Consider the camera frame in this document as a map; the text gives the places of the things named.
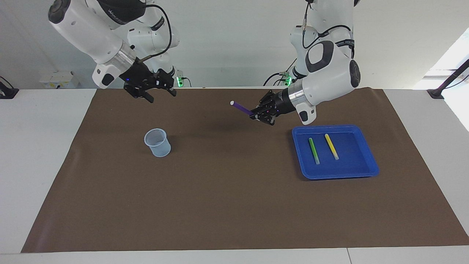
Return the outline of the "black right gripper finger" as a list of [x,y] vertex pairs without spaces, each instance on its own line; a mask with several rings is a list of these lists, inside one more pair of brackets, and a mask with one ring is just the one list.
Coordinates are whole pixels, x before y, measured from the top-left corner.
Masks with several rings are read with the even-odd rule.
[[138,89],[135,87],[127,87],[127,93],[129,93],[135,99],[144,98],[149,103],[154,103],[154,97],[150,95],[148,92],[146,92],[146,90],[144,89]]
[[165,71],[157,71],[157,89],[164,89],[173,97],[177,95],[177,91],[174,90],[174,78]]

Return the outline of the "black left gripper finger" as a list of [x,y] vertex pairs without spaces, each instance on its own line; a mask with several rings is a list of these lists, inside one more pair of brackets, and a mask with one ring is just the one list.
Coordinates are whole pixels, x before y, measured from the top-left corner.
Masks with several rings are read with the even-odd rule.
[[256,110],[269,110],[275,107],[274,97],[275,93],[272,90],[269,90],[259,101]]
[[250,119],[257,120],[259,122],[263,122],[264,124],[274,126],[275,125],[275,119],[276,119],[276,110],[271,111],[261,111],[258,113],[253,113],[250,115]]

